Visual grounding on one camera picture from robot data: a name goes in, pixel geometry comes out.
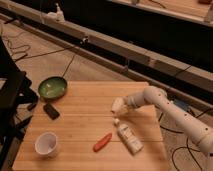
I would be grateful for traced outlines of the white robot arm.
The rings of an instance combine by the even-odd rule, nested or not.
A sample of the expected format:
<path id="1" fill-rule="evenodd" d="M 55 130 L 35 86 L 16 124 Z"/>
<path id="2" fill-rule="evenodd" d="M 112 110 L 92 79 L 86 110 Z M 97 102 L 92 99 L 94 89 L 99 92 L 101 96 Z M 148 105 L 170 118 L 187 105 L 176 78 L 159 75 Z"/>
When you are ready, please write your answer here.
<path id="1" fill-rule="evenodd" d="M 204 155 L 213 156 L 213 128 L 170 102 L 167 95 L 158 87 L 148 86 L 143 91 L 116 98 L 111 111 L 119 116 L 144 105 L 154 105 L 159 108 L 179 125 Z"/>

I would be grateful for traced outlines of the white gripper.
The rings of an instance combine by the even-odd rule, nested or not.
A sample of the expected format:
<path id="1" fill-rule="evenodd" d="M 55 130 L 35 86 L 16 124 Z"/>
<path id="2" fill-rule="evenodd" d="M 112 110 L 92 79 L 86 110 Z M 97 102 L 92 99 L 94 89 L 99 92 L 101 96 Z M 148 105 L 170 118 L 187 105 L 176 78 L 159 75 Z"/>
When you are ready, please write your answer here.
<path id="1" fill-rule="evenodd" d="M 132 108 L 132 109 L 137 108 L 137 104 L 136 104 L 134 96 L 125 96 L 124 102 L 129 108 Z M 128 112 L 129 112 L 129 109 L 126 106 L 124 106 L 124 107 L 120 108 L 119 110 L 117 110 L 115 112 L 115 115 L 117 117 L 120 117 L 120 116 L 126 115 Z"/>

